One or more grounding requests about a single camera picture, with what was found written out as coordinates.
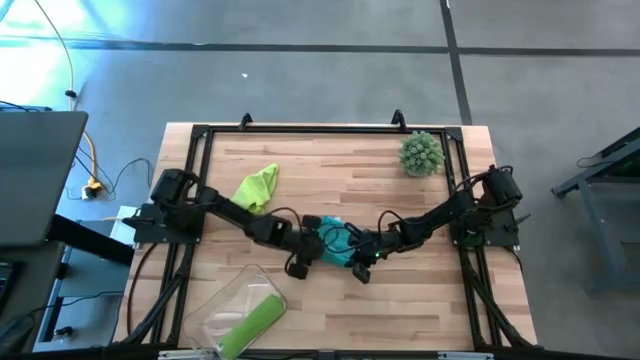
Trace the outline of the black floor tape line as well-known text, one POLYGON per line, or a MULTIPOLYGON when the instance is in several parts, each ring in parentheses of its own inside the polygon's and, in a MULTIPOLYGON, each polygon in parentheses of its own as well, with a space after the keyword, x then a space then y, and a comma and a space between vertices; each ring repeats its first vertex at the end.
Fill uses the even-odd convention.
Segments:
POLYGON ((460 61, 460 52, 456 40, 449 0, 439 0, 439 3, 461 123, 463 125, 472 125, 473 119, 468 102, 468 96, 460 61))
POLYGON ((313 52, 313 53, 390 53, 448 54, 465 56, 558 56, 558 57, 638 57, 640 49, 562 49, 450 47, 414 45, 296 45, 296 44, 219 44, 143 42, 102 39, 67 39, 68 49, 135 51, 203 51, 203 52, 313 52))

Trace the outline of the black desk beam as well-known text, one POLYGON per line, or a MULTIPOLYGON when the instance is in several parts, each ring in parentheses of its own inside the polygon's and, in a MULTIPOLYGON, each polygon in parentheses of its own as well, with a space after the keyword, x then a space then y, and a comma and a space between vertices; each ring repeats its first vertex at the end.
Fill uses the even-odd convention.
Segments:
POLYGON ((132 247, 57 214, 52 218, 46 239, 127 266, 134 256, 132 247))

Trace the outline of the clear plastic basket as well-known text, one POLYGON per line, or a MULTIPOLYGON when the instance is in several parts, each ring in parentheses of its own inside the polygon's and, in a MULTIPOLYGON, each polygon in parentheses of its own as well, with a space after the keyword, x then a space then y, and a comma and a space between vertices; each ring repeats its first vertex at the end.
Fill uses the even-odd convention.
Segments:
POLYGON ((264 298, 286 298, 258 265, 247 265, 197 310, 188 314, 182 331, 192 350, 215 354, 217 341, 239 324, 264 298))

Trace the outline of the silver metal bracket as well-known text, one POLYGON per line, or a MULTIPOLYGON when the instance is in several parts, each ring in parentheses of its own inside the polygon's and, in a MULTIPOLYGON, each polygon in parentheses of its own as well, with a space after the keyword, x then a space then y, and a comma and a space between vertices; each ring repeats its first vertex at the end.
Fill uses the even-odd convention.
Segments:
POLYGON ((495 360, 492 353, 446 351, 438 353, 438 360, 495 360))
POLYGON ((196 350, 163 350, 160 351, 157 360, 218 360, 212 353, 196 350))

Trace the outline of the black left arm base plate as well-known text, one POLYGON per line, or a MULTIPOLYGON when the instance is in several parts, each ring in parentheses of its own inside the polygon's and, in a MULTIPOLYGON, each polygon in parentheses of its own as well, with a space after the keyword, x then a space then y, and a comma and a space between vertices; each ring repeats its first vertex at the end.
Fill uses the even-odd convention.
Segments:
POLYGON ((196 210, 143 204, 122 222, 135 229, 136 243, 196 244, 200 241, 205 214, 196 210))

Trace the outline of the black side desk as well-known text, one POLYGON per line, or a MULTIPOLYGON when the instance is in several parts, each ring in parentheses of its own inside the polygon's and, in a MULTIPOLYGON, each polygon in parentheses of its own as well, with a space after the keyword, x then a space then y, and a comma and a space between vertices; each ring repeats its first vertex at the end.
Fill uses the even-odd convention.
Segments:
POLYGON ((0 356, 32 351, 64 249, 57 242, 0 249, 0 262, 17 266, 0 310, 0 356))

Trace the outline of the grey metal table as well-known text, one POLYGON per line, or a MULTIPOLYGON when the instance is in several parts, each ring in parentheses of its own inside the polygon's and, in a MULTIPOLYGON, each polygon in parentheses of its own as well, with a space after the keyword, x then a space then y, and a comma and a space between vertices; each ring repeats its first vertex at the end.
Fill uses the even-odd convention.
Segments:
POLYGON ((640 127, 576 165, 581 172, 551 193, 581 195, 604 267, 591 290, 640 288, 640 127))

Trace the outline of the lime yellow microfiber towel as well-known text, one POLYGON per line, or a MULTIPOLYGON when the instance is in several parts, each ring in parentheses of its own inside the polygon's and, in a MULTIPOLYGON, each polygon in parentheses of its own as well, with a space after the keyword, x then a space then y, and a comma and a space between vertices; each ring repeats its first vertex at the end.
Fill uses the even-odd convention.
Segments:
POLYGON ((248 175, 233 194, 232 202, 252 214, 264 213, 276 188, 278 174, 279 165, 272 163, 248 175))

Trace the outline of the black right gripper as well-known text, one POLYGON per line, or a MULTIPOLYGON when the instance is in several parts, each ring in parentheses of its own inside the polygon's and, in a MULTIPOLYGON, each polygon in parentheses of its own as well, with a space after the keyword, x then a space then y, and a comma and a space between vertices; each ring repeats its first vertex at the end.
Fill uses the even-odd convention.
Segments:
MULTIPOLYGON (((353 248, 351 260, 386 258, 389 254, 397 252, 401 245, 400 232, 397 230, 378 233, 369 229, 360 230, 352 223, 345 223, 344 228, 351 233, 349 238, 349 245, 353 248)), ((362 284, 370 282, 371 272, 367 264, 355 263, 352 274, 362 284)))

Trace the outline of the green microfiber towel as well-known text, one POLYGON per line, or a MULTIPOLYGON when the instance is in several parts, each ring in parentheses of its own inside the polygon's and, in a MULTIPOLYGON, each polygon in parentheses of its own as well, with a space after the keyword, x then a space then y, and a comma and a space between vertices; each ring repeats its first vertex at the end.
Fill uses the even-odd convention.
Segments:
POLYGON ((239 324, 222 336, 216 351, 222 360, 235 360, 286 311, 284 300, 274 294, 264 298, 239 324))

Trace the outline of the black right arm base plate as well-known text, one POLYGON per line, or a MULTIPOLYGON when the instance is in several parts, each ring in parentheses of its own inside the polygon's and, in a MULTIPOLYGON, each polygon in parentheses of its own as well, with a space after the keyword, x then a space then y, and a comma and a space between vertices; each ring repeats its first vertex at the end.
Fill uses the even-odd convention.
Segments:
POLYGON ((476 210, 450 224, 452 240, 463 247, 510 247, 519 244, 518 224, 510 209, 476 210))

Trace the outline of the black aluminium table frame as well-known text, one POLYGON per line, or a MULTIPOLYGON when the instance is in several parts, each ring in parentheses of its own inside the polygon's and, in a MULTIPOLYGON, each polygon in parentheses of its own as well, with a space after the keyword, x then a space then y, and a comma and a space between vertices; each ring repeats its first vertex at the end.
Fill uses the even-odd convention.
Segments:
MULTIPOLYGON (((270 208, 278 215, 332 215, 361 228, 418 216, 448 189, 495 161, 489 131, 465 126, 452 148, 465 164, 454 174, 414 178, 401 169, 402 136, 389 125, 357 132, 345 125, 294 125, 269 133, 260 125, 213 137, 207 182, 234 193, 249 174, 276 163, 270 208)), ((286 275, 286 254, 252 243, 236 227, 208 216, 195 250, 185 311, 193 312, 245 266, 258 265, 287 300, 279 321, 257 341, 263 349, 468 350, 472 346, 459 256, 447 229, 414 251, 377 263, 369 284, 347 269, 315 264, 304 280, 286 275)))

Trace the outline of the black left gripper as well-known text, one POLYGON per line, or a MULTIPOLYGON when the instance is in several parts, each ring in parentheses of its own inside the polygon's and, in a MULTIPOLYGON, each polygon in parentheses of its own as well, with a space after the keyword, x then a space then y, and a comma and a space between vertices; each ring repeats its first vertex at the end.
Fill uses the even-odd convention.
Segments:
POLYGON ((315 215, 302 217, 303 229, 288 231, 284 235, 282 248, 294 254, 297 263, 286 266, 288 276, 296 279, 306 279, 308 266, 319 260, 324 253, 325 243, 318 230, 322 226, 322 218, 315 215))

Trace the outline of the white box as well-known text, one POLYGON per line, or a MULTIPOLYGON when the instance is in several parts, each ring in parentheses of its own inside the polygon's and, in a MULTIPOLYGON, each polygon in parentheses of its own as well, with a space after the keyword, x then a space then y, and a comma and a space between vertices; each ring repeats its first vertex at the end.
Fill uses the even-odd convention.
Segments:
POLYGON ((122 222, 124 218, 132 217, 136 215, 138 208, 134 206, 121 206, 118 213, 113 220, 113 226, 111 229, 110 237, 122 244, 135 247, 134 237, 136 230, 122 222))

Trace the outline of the teal microfiber towel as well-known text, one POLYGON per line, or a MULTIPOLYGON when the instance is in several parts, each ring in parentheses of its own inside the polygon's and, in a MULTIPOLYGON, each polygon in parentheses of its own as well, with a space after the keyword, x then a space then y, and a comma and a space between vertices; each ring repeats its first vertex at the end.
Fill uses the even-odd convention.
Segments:
POLYGON ((324 252, 320 257, 323 263, 344 268, 355 250, 349 244, 351 233, 339 218, 323 216, 318 234, 324 243, 324 252))

